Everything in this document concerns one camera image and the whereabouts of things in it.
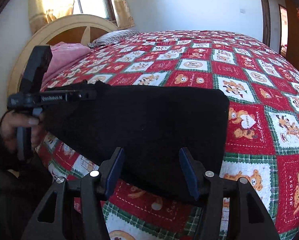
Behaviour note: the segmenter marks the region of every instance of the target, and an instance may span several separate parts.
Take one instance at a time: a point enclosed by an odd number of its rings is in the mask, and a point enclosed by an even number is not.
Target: red quilt
[[[283,57],[237,33],[141,33],[92,50],[44,88],[84,79],[222,90],[230,100],[230,112],[220,176],[250,181],[281,239],[292,239],[299,230],[299,72]],[[97,168],[51,134],[39,155],[54,178],[80,178]],[[80,210],[79,200],[75,206]],[[226,235],[228,207],[224,199],[220,239]],[[103,212],[111,239],[190,240],[200,209],[120,180]]]

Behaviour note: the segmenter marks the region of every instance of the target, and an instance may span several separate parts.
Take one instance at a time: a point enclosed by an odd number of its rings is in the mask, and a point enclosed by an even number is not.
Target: wooden headboard
[[[88,43],[98,37],[113,31],[117,26],[110,21],[87,14],[65,16],[53,21],[35,33],[19,55],[16,64],[10,72],[8,96],[18,92],[22,74],[36,45],[55,45],[60,41],[66,43]]]

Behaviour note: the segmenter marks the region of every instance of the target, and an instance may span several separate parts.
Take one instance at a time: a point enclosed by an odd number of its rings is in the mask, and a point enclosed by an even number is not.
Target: white wall
[[[0,117],[6,110],[9,72],[32,36],[27,9],[28,0],[10,0],[0,14]]]
[[[263,39],[261,0],[127,1],[136,24],[134,29],[141,32],[225,30]]]
[[[270,21],[271,21],[271,32],[270,32],[270,48],[277,53],[280,48],[280,38],[281,38],[281,19],[279,5],[286,7],[285,0],[268,0],[269,11],[270,11]]]

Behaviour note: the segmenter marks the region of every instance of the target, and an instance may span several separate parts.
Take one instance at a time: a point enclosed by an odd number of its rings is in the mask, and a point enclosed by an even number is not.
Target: fingernail
[[[39,122],[40,121],[36,118],[30,118],[29,119],[29,125],[37,125],[37,124],[39,124]]]

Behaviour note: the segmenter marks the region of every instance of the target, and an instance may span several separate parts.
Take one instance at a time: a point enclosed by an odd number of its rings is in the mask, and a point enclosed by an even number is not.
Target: curtain
[[[73,14],[74,0],[28,0],[28,16],[32,34],[44,25]]]
[[[126,0],[112,0],[116,23],[119,30],[134,27],[134,19]]]

